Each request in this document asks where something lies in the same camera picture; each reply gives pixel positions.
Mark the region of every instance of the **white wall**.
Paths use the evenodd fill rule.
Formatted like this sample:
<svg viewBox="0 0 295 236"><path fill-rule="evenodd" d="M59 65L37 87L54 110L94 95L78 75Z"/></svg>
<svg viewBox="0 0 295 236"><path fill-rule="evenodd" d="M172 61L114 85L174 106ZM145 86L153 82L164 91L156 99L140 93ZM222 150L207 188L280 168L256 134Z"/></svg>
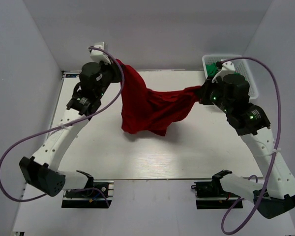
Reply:
<svg viewBox="0 0 295 236"><path fill-rule="evenodd" d="M282 154L295 176L295 0L275 0L245 52L265 62L278 80L282 99ZM259 88L259 103L277 125L273 83L259 66L251 64ZM291 211L295 225L295 209Z"/></svg>
<svg viewBox="0 0 295 236"><path fill-rule="evenodd" d="M50 124L61 72L21 0L0 0L0 157L15 141ZM20 197L24 179L19 160L29 156L43 137L8 155L2 181ZM0 236L10 235L18 204L0 192Z"/></svg>
<svg viewBox="0 0 295 236"><path fill-rule="evenodd" d="M136 69L200 68L208 53L243 54L271 0L24 0L62 70L105 41Z"/></svg>

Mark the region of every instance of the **white basket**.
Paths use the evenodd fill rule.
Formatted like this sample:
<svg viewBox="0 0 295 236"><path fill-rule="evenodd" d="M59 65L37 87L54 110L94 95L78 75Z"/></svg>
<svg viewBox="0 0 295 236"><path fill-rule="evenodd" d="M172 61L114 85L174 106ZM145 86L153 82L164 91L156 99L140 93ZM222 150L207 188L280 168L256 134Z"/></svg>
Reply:
<svg viewBox="0 0 295 236"><path fill-rule="evenodd" d="M241 57L241 55L231 55L231 54L204 55L202 57L202 63L203 63L203 68L204 68L206 77L207 77L206 64L212 64L217 61L236 58L236 57ZM241 59L241 60L234 60L232 62L234 63L234 67L236 69L236 72L238 72L239 74L244 76L250 85L250 89L249 89L250 100L256 99L259 96L259 94L258 94L257 87L256 87L256 84L254 81L254 77L251 74L251 71L249 69L247 61L245 59Z"/></svg>

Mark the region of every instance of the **robotic arm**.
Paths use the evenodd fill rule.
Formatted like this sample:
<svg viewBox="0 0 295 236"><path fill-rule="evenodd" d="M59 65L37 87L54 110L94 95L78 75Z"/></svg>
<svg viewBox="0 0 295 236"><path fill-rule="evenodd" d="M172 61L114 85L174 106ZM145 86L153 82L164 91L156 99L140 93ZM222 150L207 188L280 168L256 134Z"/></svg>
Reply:
<svg viewBox="0 0 295 236"><path fill-rule="evenodd" d="M60 121L68 123L94 114L101 105L110 83L121 81L116 64L110 63L103 53L92 50L90 62L82 67L80 82L75 86L71 100ZM53 132L31 158L23 157L19 163L26 182L49 196L61 190L93 187L93 177L82 171L58 171L63 155L89 119Z"/></svg>
<svg viewBox="0 0 295 236"><path fill-rule="evenodd" d="M233 64L217 63L217 66L220 71L214 77L209 76L200 88L200 103L214 104L226 114L228 123L246 143L263 176L266 176L271 156L276 151L270 122L261 107L249 103L249 83L242 75L234 74ZM212 177L209 186L199 184L196 190L198 197L219 196L229 192L255 204L262 187L262 184L224 170ZM258 211L271 219L294 207L295 178L278 151Z"/></svg>

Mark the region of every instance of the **white table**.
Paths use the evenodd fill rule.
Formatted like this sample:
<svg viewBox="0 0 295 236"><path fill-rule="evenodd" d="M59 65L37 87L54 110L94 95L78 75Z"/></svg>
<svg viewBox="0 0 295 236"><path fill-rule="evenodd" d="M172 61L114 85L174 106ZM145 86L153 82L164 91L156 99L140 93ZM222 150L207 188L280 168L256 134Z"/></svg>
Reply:
<svg viewBox="0 0 295 236"><path fill-rule="evenodd" d="M143 71L147 87L181 90L203 84L203 71ZM54 118L61 120L78 78L65 78ZM117 94L111 84L102 98L106 105ZM186 119L170 125L166 137L144 131L137 135L121 129L119 98L105 112L95 116L74 140L60 170L83 170L96 179L183 179L210 178L228 169L249 177L262 176L245 143L214 106L196 103Z"/></svg>
<svg viewBox="0 0 295 236"><path fill-rule="evenodd" d="M202 84L203 72L140 72L147 86L175 90ZM55 114L60 120L77 79L65 79ZM112 85L103 104L117 93ZM73 142L62 170L84 170L99 179L116 180L109 209L63 209L62 194L21 203L13 231L25 236L223 236L220 222L225 209L196 210L193 180L134 180L134 178L211 178L221 169L240 176L261 175L248 148L214 107L195 104L189 116L168 130L165 138L149 132L130 137L121 130L121 99L94 117ZM27 186L24 198L41 194ZM243 203L226 221L233 230L248 215ZM236 236L293 235L289 213L272 220L258 212Z"/></svg>

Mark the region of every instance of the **green object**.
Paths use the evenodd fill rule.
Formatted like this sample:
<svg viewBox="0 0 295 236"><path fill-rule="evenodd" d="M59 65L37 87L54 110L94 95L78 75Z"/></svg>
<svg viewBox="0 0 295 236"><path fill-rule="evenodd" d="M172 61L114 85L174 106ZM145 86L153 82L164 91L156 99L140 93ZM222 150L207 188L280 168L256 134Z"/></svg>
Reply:
<svg viewBox="0 0 295 236"><path fill-rule="evenodd" d="M216 64L206 64L206 72L208 76L215 76L218 72Z"/></svg>

